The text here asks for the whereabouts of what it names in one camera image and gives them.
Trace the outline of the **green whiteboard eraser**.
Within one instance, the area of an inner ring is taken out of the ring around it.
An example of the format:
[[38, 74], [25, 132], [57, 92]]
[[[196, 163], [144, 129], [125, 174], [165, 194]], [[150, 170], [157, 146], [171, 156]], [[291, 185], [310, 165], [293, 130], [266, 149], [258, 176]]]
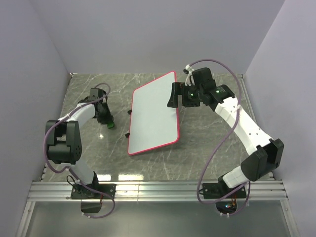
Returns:
[[114, 122], [110, 122], [107, 124], [108, 129], [112, 129], [112, 128], [114, 128], [114, 126], [115, 126]]

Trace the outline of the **pink framed whiteboard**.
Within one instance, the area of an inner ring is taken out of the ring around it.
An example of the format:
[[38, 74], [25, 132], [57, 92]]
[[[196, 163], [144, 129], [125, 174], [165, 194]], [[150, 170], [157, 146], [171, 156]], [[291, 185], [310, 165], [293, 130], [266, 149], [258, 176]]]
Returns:
[[178, 142], [178, 109], [167, 107], [174, 82], [176, 73], [171, 71], [133, 91], [127, 150], [130, 156]]

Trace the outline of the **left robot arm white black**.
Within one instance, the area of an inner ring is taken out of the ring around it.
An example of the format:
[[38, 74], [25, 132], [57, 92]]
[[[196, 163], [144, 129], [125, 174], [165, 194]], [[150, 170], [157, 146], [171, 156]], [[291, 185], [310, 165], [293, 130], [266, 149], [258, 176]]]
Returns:
[[107, 101], [83, 100], [66, 116], [46, 123], [44, 158], [54, 173], [69, 171], [74, 182], [73, 188], [78, 193], [88, 198], [95, 198], [98, 195], [110, 197], [100, 189], [96, 173], [81, 159], [80, 128], [90, 119], [97, 119], [101, 125], [106, 125], [109, 129], [115, 126]]

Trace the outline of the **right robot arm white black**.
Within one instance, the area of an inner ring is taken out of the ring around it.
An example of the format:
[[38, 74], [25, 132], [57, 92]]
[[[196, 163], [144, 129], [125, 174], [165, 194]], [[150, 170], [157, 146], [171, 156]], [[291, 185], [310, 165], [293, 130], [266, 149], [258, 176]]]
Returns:
[[221, 196], [230, 197], [236, 187], [248, 181], [257, 181], [279, 167], [284, 143], [265, 133], [238, 104], [238, 99], [226, 85], [203, 88], [174, 82], [168, 107], [178, 106], [179, 95], [184, 107], [198, 107], [200, 103], [209, 106], [232, 128], [246, 149], [248, 157], [241, 165], [219, 178], [218, 192]]

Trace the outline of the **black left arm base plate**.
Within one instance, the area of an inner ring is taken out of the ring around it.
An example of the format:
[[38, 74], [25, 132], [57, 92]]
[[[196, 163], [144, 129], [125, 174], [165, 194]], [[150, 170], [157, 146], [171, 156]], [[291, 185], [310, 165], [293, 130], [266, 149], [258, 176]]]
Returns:
[[96, 192], [85, 188], [80, 184], [74, 184], [71, 192], [71, 199], [110, 199], [114, 198], [116, 184], [98, 184]]

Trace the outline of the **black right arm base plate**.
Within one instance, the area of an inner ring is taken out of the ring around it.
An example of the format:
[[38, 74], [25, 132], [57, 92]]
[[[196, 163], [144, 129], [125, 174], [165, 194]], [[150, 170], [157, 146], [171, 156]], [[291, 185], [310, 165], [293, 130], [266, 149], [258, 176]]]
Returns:
[[[219, 199], [232, 192], [234, 189], [236, 188], [228, 188], [225, 183], [202, 183], [202, 188], [199, 189], [199, 194], [202, 195], [204, 199]], [[227, 198], [246, 198], [246, 196], [245, 187], [242, 186], [240, 190], [237, 190]]]

